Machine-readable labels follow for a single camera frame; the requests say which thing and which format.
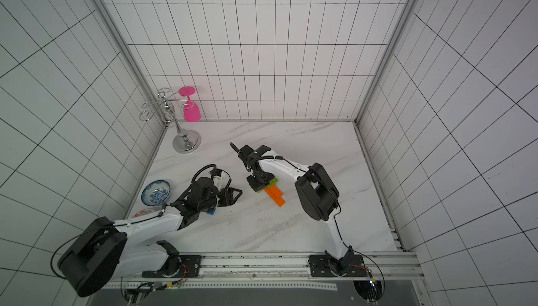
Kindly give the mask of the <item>green lego brick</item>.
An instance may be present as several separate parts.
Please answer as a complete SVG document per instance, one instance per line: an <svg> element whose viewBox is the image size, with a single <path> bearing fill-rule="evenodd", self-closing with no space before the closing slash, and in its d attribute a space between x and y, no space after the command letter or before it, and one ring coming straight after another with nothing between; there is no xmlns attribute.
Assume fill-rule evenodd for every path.
<svg viewBox="0 0 538 306"><path fill-rule="evenodd" d="M278 178L275 177L272 180L270 180L269 183L267 183L263 188L256 189L255 192L260 193L266 189L269 189L270 187L276 185L277 182L278 182Z"/></svg>

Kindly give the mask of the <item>orange lego brick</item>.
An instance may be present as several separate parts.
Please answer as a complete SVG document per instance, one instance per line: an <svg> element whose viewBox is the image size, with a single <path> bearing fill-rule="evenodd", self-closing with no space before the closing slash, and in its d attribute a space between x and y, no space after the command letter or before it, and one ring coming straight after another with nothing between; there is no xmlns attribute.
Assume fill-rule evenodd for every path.
<svg viewBox="0 0 538 306"><path fill-rule="evenodd" d="M282 197L273 196L272 199L275 202L275 204L279 207L283 207L286 203Z"/></svg>
<svg viewBox="0 0 538 306"><path fill-rule="evenodd" d="M271 192L272 196L282 197L282 192L276 186L270 187L269 191Z"/></svg>
<svg viewBox="0 0 538 306"><path fill-rule="evenodd" d="M264 191L266 191L266 193L271 197L274 197L274 198L282 197L282 192L279 190L279 188L277 188L276 185L266 187L264 188Z"/></svg>

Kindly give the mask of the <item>orange lego brick bottom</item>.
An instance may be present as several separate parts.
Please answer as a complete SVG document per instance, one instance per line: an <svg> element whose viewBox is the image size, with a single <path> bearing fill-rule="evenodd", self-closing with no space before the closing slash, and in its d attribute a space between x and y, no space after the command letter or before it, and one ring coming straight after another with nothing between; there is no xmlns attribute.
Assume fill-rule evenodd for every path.
<svg viewBox="0 0 538 306"><path fill-rule="evenodd" d="M275 202L275 204L279 207L283 207L286 203L282 197L273 196L272 199Z"/></svg>

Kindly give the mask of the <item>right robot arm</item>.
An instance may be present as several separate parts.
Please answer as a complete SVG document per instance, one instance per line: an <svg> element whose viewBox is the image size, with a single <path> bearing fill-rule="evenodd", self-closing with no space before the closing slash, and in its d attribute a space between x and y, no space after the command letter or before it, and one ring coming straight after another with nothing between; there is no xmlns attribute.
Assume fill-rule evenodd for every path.
<svg viewBox="0 0 538 306"><path fill-rule="evenodd" d="M294 184L304 212L324 222L331 232L334 249L324 253L330 272L344 276L354 258L354 249L345 243L339 230L336 217L341 213L340 194L324 167L319 163L306 166L292 162L265 145L258 149L248 145L239 149L234 143L230 146L248 171L247 182L254 191L271 192L281 198L275 189L277 182L288 180Z"/></svg>

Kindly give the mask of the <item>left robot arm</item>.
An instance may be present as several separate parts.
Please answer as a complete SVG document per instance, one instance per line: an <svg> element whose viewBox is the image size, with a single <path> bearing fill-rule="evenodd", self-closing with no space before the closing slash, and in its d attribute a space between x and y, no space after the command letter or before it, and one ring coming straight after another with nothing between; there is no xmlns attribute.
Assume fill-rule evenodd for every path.
<svg viewBox="0 0 538 306"><path fill-rule="evenodd" d="M203 212L235 205L242 190L200 177L186 191L157 212L134 219L95 219L77 237L64 243L66 251L53 272L66 279L80 297L94 294L110 280L128 275L184 279L189 267L165 234L197 221Z"/></svg>

